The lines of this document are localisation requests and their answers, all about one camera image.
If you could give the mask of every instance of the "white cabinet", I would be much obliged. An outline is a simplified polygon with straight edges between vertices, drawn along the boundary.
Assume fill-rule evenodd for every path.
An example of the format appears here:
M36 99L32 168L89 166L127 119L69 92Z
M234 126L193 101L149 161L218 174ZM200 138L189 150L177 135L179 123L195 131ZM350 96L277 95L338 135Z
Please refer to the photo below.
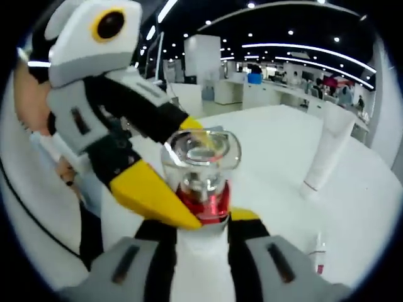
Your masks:
M244 84L242 109L280 104L280 95L269 84Z
M242 102L242 83L229 80L217 81L214 85L214 101L218 104L233 104Z

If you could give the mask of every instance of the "white tabletop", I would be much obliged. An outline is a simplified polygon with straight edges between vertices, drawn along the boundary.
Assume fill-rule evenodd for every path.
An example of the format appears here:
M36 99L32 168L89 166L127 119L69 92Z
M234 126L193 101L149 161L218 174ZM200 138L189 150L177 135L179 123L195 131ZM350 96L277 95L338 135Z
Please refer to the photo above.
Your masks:
M303 252L318 231L327 232L324 277L355 285L388 242L401 208L403 188L381 158L350 138L319 202L303 200L299 187L312 163L322 121L287 106L211 116L239 138L242 163L232 179L232 204L256 211L272 235ZM133 147L162 175L161 146L133 138ZM104 246L134 236L141 217L112 199L102 205Z
M290 87L286 84L275 83L275 82L270 82L270 81L264 81L264 83L269 84L274 90L276 90L278 92L287 93L287 94L296 96L298 98L306 99L307 101L312 102L312 104L324 104L325 103L325 101L323 99L319 99L319 98L316 98L309 94L306 94L304 92L304 90L299 87ZM364 129L365 131L367 131L367 132L370 131L368 126L358 116L356 118L355 123L357 126Z

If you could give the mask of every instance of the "black cable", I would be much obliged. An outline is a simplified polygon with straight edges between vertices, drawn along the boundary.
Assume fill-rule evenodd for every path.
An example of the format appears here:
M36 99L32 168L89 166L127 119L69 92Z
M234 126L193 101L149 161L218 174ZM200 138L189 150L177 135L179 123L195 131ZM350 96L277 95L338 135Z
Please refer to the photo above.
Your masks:
M3 166L3 161L0 158L0 170L1 174L4 177L4 180L6 181L7 187L10 189L10 191L13 193L14 197L17 199L18 203L21 205L21 207L24 209L25 213L35 222L35 224L48 235L55 243L60 245L64 250L68 251L68 253L72 254L74 257L77 257L78 259L81 260L80 255L75 253L73 250L71 250L68 246L66 246L64 243L62 243L59 239L57 239L55 236L52 235L40 222L39 220L31 213L31 211L25 206L24 202L22 202L20 196L14 189L13 185L11 184L6 171L4 170Z

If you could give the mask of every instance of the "blue bin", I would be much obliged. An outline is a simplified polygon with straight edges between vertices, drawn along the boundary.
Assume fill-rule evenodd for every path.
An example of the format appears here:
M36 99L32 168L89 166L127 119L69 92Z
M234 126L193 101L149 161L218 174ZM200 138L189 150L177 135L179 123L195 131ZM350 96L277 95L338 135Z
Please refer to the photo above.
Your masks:
M262 74L248 74L247 82L250 84L262 84L263 75Z

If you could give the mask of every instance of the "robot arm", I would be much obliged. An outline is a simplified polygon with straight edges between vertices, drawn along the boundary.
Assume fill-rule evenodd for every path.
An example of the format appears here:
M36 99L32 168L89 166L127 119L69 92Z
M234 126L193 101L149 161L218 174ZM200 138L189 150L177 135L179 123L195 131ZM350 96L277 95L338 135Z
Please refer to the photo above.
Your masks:
M141 7L129 0L88 0L74 10L50 49L54 128L76 154L88 154L97 177L124 207L187 229L201 227L163 179L108 126L99 106L125 116L157 143L176 131L201 128L130 67Z

